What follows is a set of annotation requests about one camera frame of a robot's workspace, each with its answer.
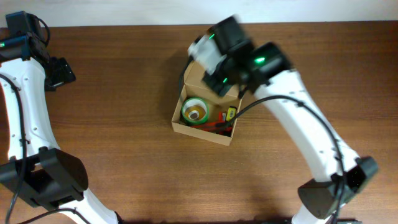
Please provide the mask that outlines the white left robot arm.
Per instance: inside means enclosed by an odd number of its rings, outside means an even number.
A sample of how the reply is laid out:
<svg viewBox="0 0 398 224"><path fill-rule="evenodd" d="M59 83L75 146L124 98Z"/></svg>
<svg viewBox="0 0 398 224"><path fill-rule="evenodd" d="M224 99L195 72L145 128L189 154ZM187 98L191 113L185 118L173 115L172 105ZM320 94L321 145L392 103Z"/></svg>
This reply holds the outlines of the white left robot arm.
<svg viewBox="0 0 398 224"><path fill-rule="evenodd" d="M42 207L44 215L66 215L76 223L121 223L88 186L82 161L61 150L53 135L45 92L74 82L64 58L47 50L50 31L25 11L6 16L9 37L1 41L1 89L9 125L8 161L1 166L1 184L13 196Z"/></svg>

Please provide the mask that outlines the orange utility knife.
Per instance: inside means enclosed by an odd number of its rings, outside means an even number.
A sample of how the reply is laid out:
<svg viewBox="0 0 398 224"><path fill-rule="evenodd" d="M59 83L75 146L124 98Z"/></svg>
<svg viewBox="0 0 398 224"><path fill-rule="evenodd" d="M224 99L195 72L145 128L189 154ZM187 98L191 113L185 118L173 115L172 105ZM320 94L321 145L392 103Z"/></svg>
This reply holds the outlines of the orange utility knife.
<svg viewBox="0 0 398 224"><path fill-rule="evenodd" d="M199 129L202 131L207 131L215 134L220 134L224 136L230 136L233 130L234 123L229 121L214 121L207 122L198 125L192 125L191 128Z"/></svg>

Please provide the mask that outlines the green tape roll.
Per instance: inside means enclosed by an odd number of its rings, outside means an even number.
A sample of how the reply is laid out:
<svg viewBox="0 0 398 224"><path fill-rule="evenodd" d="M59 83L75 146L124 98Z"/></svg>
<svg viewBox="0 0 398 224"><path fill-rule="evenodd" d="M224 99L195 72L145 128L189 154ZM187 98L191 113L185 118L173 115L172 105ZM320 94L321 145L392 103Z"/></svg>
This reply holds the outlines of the green tape roll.
<svg viewBox="0 0 398 224"><path fill-rule="evenodd" d="M183 102L181 113L189 125L200 125L208 121L209 109L202 98L189 98Z"/></svg>

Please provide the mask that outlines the small yellow tape roll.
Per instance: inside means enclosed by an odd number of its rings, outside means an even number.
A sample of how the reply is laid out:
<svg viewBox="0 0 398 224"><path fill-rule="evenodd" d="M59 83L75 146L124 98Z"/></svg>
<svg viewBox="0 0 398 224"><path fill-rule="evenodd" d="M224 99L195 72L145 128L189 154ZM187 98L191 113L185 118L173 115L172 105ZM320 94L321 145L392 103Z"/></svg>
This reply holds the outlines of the small yellow tape roll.
<svg viewBox="0 0 398 224"><path fill-rule="evenodd" d="M190 106L185 110L184 115L189 121L202 121L205 119L206 109L200 105Z"/></svg>

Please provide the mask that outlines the yellow highlighter marker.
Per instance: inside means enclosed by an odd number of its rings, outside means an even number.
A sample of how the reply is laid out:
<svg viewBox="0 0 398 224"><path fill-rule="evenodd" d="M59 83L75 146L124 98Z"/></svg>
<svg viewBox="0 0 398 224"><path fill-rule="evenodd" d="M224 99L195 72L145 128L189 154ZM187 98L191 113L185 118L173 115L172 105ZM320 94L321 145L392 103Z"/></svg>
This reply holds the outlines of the yellow highlighter marker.
<svg viewBox="0 0 398 224"><path fill-rule="evenodd" d="M226 121L232 120L236 116L236 113L237 113L237 107L230 106L227 110Z"/></svg>

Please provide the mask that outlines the red black stapler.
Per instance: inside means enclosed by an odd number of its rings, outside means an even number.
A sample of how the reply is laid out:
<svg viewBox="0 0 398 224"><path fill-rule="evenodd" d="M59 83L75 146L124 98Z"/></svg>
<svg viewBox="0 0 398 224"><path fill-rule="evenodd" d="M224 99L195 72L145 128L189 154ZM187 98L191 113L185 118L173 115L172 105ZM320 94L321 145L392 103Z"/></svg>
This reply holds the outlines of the red black stapler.
<svg viewBox="0 0 398 224"><path fill-rule="evenodd" d="M225 111L220 111L218 114L218 120L225 122L226 121L226 112Z"/></svg>

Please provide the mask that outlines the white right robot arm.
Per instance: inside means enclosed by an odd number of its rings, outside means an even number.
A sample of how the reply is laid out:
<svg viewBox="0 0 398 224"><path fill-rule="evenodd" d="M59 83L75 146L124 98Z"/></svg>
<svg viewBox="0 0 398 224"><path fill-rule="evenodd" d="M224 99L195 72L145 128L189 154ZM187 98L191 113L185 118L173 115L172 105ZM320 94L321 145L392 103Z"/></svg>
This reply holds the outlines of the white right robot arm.
<svg viewBox="0 0 398 224"><path fill-rule="evenodd" d="M292 223L338 223L341 209L377 174L373 157L360 156L334 130L280 47L256 46L234 16L211 26L188 48L218 96L232 86L251 92L280 122L302 153L312 178L298 188L300 210Z"/></svg>

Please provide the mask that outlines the brown cardboard box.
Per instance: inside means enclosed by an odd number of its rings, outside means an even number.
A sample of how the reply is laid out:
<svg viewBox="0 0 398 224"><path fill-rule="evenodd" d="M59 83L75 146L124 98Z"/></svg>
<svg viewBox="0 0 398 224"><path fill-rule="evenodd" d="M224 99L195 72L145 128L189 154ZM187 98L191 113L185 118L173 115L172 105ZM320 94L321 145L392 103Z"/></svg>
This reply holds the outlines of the brown cardboard box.
<svg viewBox="0 0 398 224"><path fill-rule="evenodd" d="M227 111L230 106L234 106L240 110L241 100L238 98L238 87L232 87L225 96L220 97L213 93L205 83L202 82L205 70L196 62L191 62L184 73L184 85L182 87L181 96L183 99L201 98L208 106L208 122L215 122L220 118L219 114L222 111ZM176 133L185 134L199 139L215 142L221 145L229 146L233 140L235 128L227 134L217 134L214 131L204 131L193 128L185 124L182 115L182 102L178 102L174 115L172 117L172 127Z"/></svg>

